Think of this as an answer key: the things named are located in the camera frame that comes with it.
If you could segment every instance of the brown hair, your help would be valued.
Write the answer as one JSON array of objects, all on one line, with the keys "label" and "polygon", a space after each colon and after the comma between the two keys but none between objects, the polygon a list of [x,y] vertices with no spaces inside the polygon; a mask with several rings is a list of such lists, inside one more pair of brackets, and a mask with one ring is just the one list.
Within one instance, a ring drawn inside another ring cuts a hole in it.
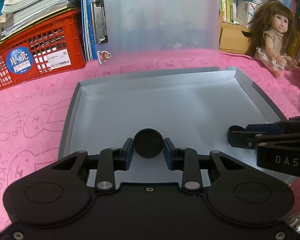
[{"label": "brown hair", "polygon": [[255,55],[257,47],[265,47],[265,39],[263,33],[270,29],[271,17],[275,14],[283,15],[288,18],[288,31],[284,34],[282,40],[281,53],[288,53],[293,41],[295,39],[295,27],[294,27],[294,15],[277,0],[268,0],[262,6],[260,6],[253,18],[251,24],[252,42],[250,43],[249,52],[251,55]]}]

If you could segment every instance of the doll's shirt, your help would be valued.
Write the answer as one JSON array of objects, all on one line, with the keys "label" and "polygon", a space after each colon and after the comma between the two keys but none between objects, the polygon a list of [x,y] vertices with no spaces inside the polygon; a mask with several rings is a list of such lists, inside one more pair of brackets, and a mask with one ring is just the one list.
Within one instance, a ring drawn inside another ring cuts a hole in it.
[{"label": "doll's shirt", "polygon": [[268,35],[272,40],[273,40],[273,48],[274,50],[278,53],[281,54],[281,49],[282,49],[282,39],[283,39],[283,34],[279,33],[275,29],[270,29],[268,31],[265,31],[263,33],[263,38],[266,40],[266,35]]}]

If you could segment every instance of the pink blanket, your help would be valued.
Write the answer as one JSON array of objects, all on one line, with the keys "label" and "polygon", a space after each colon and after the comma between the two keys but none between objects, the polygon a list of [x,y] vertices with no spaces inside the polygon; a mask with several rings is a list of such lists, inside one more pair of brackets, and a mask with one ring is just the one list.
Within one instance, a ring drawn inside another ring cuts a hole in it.
[{"label": "pink blanket", "polygon": [[[300,72],[284,71],[276,80],[247,56],[209,50],[164,51],[112,57],[100,65],[56,74],[0,91],[0,231],[10,220],[2,204],[9,184],[57,158],[61,132],[78,81],[102,76],[187,67],[240,67],[276,103],[286,117],[300,115]],[[291,186],[294,212],[300,211],[300,179]]]}]

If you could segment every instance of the black cap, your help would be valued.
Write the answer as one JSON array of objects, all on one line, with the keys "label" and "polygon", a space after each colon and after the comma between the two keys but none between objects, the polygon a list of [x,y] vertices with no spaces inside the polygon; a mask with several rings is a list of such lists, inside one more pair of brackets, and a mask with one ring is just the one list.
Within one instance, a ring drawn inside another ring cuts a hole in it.
[{"label": "black cap", "polygon": [[144,158],[154,158],[163,149],[163,138],[154,129],[143,129],[134,137],[134,149]]}]

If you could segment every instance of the red plastic crate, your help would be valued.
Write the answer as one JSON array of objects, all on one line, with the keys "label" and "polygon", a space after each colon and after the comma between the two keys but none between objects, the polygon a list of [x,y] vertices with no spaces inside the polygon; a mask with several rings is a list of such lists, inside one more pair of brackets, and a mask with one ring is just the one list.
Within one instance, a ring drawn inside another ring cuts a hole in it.
[{"label": "red plastic crate", "polygon": [[[84,68],[86,62],[81,36],[81,12],[77,9],[55,16],[6,40],[0,44],[0,90],[44,76]],[[27,72],[16,74],[7,68],[6,55],[19,46],[32,53],[33,65]],[[65,49],[71,65],[51,66],[47,55],[61,50],[66,54]]]}]

